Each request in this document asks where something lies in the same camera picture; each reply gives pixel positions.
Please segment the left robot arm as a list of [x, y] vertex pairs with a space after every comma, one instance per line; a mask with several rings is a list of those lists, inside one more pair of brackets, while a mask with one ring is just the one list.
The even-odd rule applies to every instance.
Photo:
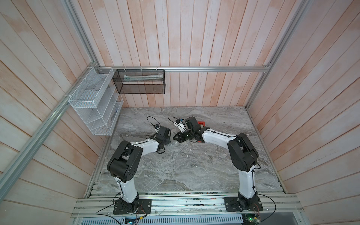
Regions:
[[160, 126], [156, 133], [139, 142], [122, 141], [110, 158], [107, 170], [116, 180], [120, 191], [121, 200], [133, 203], [138, 198], [135, 188], [134, 176], [142, 156], [149, 153], [158, 153], [165, 149], [165, 145], [171, 142], [171, 130]]

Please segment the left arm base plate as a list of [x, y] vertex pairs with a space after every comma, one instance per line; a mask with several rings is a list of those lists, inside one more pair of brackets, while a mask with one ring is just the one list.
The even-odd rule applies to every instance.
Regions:
[[151, 199], [136, 199], [132, 203], [126, 202], [122, 199], [116, 200], [113, 214], [125, 215], [125, 214], [150, 214], [152, 208]]

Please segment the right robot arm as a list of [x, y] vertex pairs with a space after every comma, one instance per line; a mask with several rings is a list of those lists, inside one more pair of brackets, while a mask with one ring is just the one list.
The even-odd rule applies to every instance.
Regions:
[[255, 188], [254, 170], [259, 154], [254, 145], [244, 133], [231, 135], [215, 131], [209, 127], [202, 127], [195, 117], [187, 119], [177, 118], [173, 122], [180, 130], [173, 139], [178, 142], [196, 140], [202, 143], [212, 143], [227, 149], [231, 162], [239, 173], [239, 191], [237, 197], [225, 197], [228, 212], [243, 212], [252, 210], [252, 206], [259, 206], [261, 202]]

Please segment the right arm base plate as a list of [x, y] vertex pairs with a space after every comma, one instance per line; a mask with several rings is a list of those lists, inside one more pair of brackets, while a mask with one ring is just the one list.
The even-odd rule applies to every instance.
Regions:
[[263, 205], [258, 196], [253, 196], [253, 198], [250, 199], [242, 197], [225, 197], [224, 202], [227, 212], [263, 211]]

